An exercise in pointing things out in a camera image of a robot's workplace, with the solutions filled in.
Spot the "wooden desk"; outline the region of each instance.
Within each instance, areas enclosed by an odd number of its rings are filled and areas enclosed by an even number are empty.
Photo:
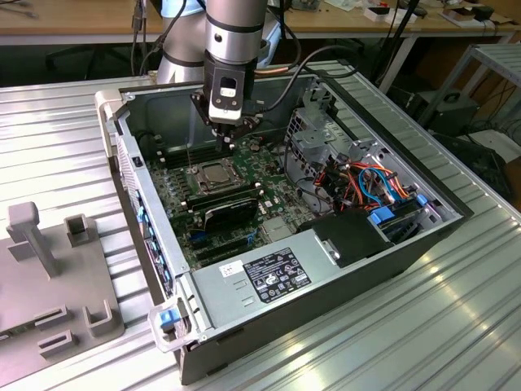
[[[0,45],[58,45],[132,41],[131,21],[135,0],[29,0],[37,19],[0,11]],[[163,28],[161,16],[149,3],[147,40]]]
[[[419,37],[500,36],[499,42],[507,43],[519,31],[519,27],[512,24],[497,26],[496,29],[493,26],[461,28],[440,15],[442,8],[423,8],[427,10],[428,15],[424,19],[418,18],[415,23],[408,25],[402,34],[405,40],[379,86],[379,89],[384,93],[387,93],[391,87]],[[317,12],[296,10],[287,12],[286,22],[298,38],[386,37],[390,27],[388,23],[375,23],[367,19],[363,16],[363,10],[360,8],[346,12],[326,2],[322,2]],[[396,28],[397,26],[392,28],[391,35],[396,31]]]

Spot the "handle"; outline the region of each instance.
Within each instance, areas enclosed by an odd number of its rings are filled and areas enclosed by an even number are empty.
[[[458,101],[460,96],[461,94],[459,92],[451,92],[443,98],[443,101],[446,103],[454,103]]]

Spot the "warning label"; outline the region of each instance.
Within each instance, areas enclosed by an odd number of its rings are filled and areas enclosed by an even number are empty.
[[[247,263],[243,267],[264,303],[270,303],[311,283],[290,248]]]

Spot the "blue connector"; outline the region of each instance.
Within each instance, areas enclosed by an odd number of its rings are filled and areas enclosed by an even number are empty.
[[[394,213],[391,212],[389,207],[383,206],[382,208],[373,209],[370,215],[374,224],[378,225],[394,217]]]
[[[143,215],[145,214],[145,209],[140,206],[139,207],[139,210],[138,210],[138,222],[142,222],[143,221]]]
[[[426,198],[426,196],[424,196],[423,194],[418,194],[418,196],[416,197],[416,201],[421,205],[421,206],[425,206],[427,204],[428,199]]]
[[[161,329],[163,332],[171,332],[173,326],[182,320],[182,316],[177,308],[166,310],[160,313]]]

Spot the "aluminum extrusion table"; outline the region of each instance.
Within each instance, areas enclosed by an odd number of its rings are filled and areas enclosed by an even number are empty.
[[[418,119],[420,125],[428,122],[441,100],[449,92],[449,88],[453,86],[473,59],[477,59],[481,66],[463,88],[463,94],[469,95],[488,69],[498,73],[517,87],[521,87],[521,45],[470,45]],[[501,119],[501,123],[504,124],[519,111],[521,111],[521,100]]]
[[[340,83],[475,216],[404,274],[184,389],[521,389],[521,216],[363,77]],[[0,233],[6,205],[20,200],[38,203],[43,226],[94,217],[126,326],[119,339],[6,390],[182,388],[173,355],[155,347],[147,326],[151,298],[94,110],[97,90],[147,84],[0,90]],[[366,133],[347,108],[339,115]]]

